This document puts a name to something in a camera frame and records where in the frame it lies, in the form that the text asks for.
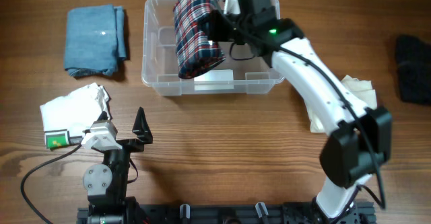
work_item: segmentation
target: wooden table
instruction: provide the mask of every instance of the wooden table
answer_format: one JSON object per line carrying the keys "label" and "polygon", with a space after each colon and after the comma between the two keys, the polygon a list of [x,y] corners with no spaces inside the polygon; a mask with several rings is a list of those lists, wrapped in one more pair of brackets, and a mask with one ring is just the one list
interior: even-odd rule
{"label": "wooden table", "polygon": [[[132,136],[136,111],[145,108],[154,144],[133,154],[139,179],[127,192],[141,204],[275,204],[308,201],[319,192],[326,136],[310,133],[304,103],[289,83],[267,95],[177,98],[142,84],[145,1],[0,0],[0,223],[41,222],[21,197],[22,176],[71,149],[45,149],[39,105],[93,82],[112,98],[119,138]],[[281,16],[300,25],[329,68],[338,77],[372,80],[393,114],[382,224],[431,222],[431,108],[401,102],[394,59],[398,34],[431,40],[430,2],[280,0]],[[107,3],[127,11],[130,60],[113,79],[69,77],[63,70],[67,12]],[[77,207],[88,203],[84,171],[101,161],[101,154],[79,150],[34,173],[28,196],[54,223],[74,223]],[[377,191],[375,179],[369,186]]]}

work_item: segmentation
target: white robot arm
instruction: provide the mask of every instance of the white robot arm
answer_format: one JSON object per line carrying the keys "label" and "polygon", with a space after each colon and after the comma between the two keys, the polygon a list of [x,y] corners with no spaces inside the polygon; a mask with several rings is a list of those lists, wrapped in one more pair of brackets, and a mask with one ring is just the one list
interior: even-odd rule
{"label": "white robot arm", "polygon": [[[260,18],[269,17],[269,15],[271,15],[269,0],[225,0],[224,2],[224,17],[225,19],[228,18],[228,16],[230,16],[230,18],[236,18],[234,19],[234,21],[239,22],[239,24],[236,24],[235,26],[240,27],[240,23],[248,23],[248,27],[255,26],[255,28],[253,29],[254,31],[256,31],[259,30],[257,29],[256,25],[260,23],[260,29],[265,27],[266,30],[268,29],[268,24],[270,24],[270,22],[262,22]],[[367,119],[369,118],[369,114],[374,114],[369,113],[370,109],[365,102],[359,100],[356,96],[354,96],[351,92],[344,88],[344,86],[336,78],[336,76],[334,76],[334,74],[330,72],[330,70],[317,56],[316,52],[312,49],[312,46],[307,38],[305,38],[303,35],[293,36],[292,34],[294,32],[287,31],[286,27],[282,28],[281,30],[280,28],[278,28],[278,30],[270,30],[269,34],[274,34],[274,32],[285,33],[283,36],[290,36],[291,38],[289,38],[289,40],[284,40],[280,42],[279,37],[282,36],[279,36],[278,38],[273,39],[272,43],[278,43],[281,48],[299,54],[300,56],[312,61],[315,66],[317,66],[325,75],[328,76],[328,78],[330,78],[336,88],[341,92],[342,96],[347,100],[347,102],[349,102],[357,118]],[[272,39],[270,35],[268,36],[267,31],[261,34],[256,33],[255,36],[262,38],[262,40],[264,40],[265,38],[267,40]],[[281,50],[275,50],[273,52],[270,50],[270,52],[265,52],[264,50],[261,50],[261,47],[264,46],[264,44],[260,43],[259,41],[253,41],[250,38],[251,36],[248,37],[244,35],[244,42],[248,43],[252,51],[257,52],[257,55],[263,57],[265,59],[265,62],[270,62],[268,64],[280,74],[282,74],[295,87],[298,93],[303,97],[304,101],[312,108],[313,112],[316,112],[317,116],[321,120],[323,126],[325,127],[325,132],[330,137],[329,143],[327,143],[327,146],[325,146],[322,152],[321,163],[323,165],[325,173],[327,173],[327,175],[328,173],[330,173],[331,178],[333,180],[336,180],[336,175],[338,174],[336,172],[334,173],[331,172],[331,170],[328,170],[334,168],[333,163],[327,164],[328,153],[330,155],[331,151],[334,151],[334,148],[332,146],[338,146],[342,148],[342,150],[340,152],[334,151],[334,155],[341,154],[343,155],[343,157],[349,155],[345,153],[346,149],[344,149],[346,142],[342,143],[343,140],[340,140],[343,136],[341,136],[341,138],[335,141],[337,142],[337,144],[332,143],[334,142],[334,138],[336,138],[335,136],[340,136],[339,132],[341,128],[341,123],[344,123],[344,127],[346,124],[350,125],[351,131],[348,131],[348,136],[352,136],[351,134],[356,136],[356,134],[354,133],[355,118],[353,117],[352,113],[347,110],[347,108],[345,107],[345,102],[341,101],[340,95],[334,90],[334,87],[328,82],[327,79],[325,79],[325,77],[323,77],[323,74],[318,72],[314,67],[311,67],[309,64],[307,64],[303,60],[300,60],[298,57],[292,56],[291,54],[288,54]],[[378,129],[371,130],[370,132],[372,134],[374,134],[375,132],[379,132],[378,135],[380,136],[380,138],[376,139],[376,137],[374,137],[373,139],[376,141],[384,140],[383,142],[385,143],[376,143],[375,145],[389,145],[389,147],[387,147],[383,153],[386,156],[383,159],[379,159],[379,164],[382,164],[384,161],[387,161],[389,159],[390,155],[389,151],[391,117],[388,112],[384,112],[373,119],[376,118],[379,118],[380,120],[377,120],[378,124],[375,124],[375,126],[373,127],[376,127]],[[381,131],[382,125],[387,128],[386,132],[384,133]],[[366,154],[374,153],[360,153],[362,157]],[[331,181],[331,178],[327,176],[323,188],[317,195],[315,202],[320,208],[320,211],[326,216],[328,220],[334,220],[338,218],[343,214],[349,204],[353,204],[350,203],[350,201],[352,198],[354,198],[354,195],[356,195],[356,190],[358,189],[358,186],[364,185],[372,177],[371,173],[373,173],[372,169],[368,168],[368,171],[362,171],[360,176],[355,176],[354,180],[351,181],[349,184],[342,184],[338,181],[337,183],[334,183],[333,181]]]}

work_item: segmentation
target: folded blue towel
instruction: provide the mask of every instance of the folded blue towel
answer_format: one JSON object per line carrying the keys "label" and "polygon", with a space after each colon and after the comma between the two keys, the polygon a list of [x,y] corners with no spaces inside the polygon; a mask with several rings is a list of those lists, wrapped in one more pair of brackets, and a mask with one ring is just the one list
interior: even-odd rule
{"label": "folded blue towel", "polygon": [[67,14],[65,70],[73,77],[118,71],[126,59],[121,6],[82,7]]}

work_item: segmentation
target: red plaid fabric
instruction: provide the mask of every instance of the red plaid fabric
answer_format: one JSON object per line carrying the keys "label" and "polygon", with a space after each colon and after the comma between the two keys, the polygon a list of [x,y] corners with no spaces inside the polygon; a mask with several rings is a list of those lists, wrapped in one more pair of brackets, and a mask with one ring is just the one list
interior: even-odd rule
{"label": "red plaid fabric", "polygon": [[178,76],[192,79],[226,60],[217,42],[209,42],[211,0],[179,0],[174,7]]}

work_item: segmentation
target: clear plastic bin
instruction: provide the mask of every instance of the clear plastic bin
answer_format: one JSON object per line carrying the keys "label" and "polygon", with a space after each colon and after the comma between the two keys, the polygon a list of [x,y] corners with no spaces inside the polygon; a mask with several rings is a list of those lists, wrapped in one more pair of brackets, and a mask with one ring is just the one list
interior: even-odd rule
{"label": "clear plastic bin", "polygon": [[[234,61],[229,56],[231,42],[220,42],[226,60],[210,72],[194,79],[178,77],[175,52],[174,14],[178,0],[147,0],[143,30],[142,81],[162,96],[183,94],[247,93],[266,94],[284,80],[261,58]],[[271,0],[280,17],[278,0]],[[236,45],[236,59],[252,56],[247,45]]]}

